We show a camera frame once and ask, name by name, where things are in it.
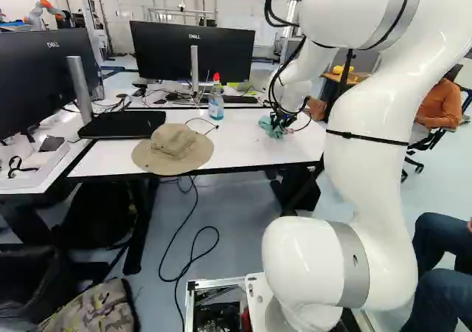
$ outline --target black office chair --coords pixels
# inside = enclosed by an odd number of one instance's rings
[[[446,75],[444,75],[444,77],[454,82],[457,74],[459,74],[459,71],[462,69],[462,67],[463,67],[462,64],[456,64],[451,70],[449,70],[449,72]],[[458,85],[458,87],[460,87],[460,91],[465,91],[468,94],[467,98],[462,104],[462,114],[464,114],[465,110],[472,103],[472,90],[462,87],[461,85]],[[438,128],[438,129],[433,130],[425,139],[422,139],[419,142],[411,144],[408,147],[408,150],[406,152],[407,156],[405,156],[405,162],[416,166],[416,168],[414,169],[415,173],[422,173],[425,168],[425,165],[422,164],[421,162],[416,162],[415,160],[411,159],[409,156],[415,155],[417,151],[432,150],[436,146],[436,144],[441,140],[444,134],[446,134],[446,132],[453,133],[455,131],[456,131],[455,129],[450,129],[450,128]],[[407,178],[408,178],[408,173],[405,170],[402,170],[401,181],[404,182]]]

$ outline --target black laptop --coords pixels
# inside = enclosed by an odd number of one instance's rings
[[[82,139],[144,139],[165,123],[164,111],[101,113],[79,131]]]

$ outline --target dell logo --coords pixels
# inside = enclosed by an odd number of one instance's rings
[[[46,44],[49,48],[59,48],[60,47],[58,42],[47,42]]]

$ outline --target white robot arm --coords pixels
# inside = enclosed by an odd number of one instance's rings
[[[342,307],[389,310],[413,295],[417,264],[401,212],[401,169],[423,98],[471,48],[471,9],[472,0],[300,3],[307,40],[274,81],[281,113],[300,108],[305,94],[290,88],[318,77],[338,47],[373,47],[382,61],[337,100],[327,126],[325,170],[354,204],[352,221],[278,218],[263,237],[265,278],[295,330],[328,331]]]
[[[32,25],[32,31],[41,31],[43,29],[43,24],[41,23],[41,15],[43,15],[43,9],[46,9],[48,13],[54,15],[57,20],[65,19],[66,14],[56,9],[52,4],[47,0],[37,0],[35,8],[23,18],[25,24]]]

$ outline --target person's knee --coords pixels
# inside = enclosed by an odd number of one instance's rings
[[[430,296],[441,295],[450,283],[451,274],[454,271],[450,269],[433,269],[426,272],[418,282],[417,293],[427,293]]]
[[[437,225],[439,218],[440,214],[436,214],[435,212],[424,212],[414,224],[415,232],[426,231],[434,228]]]

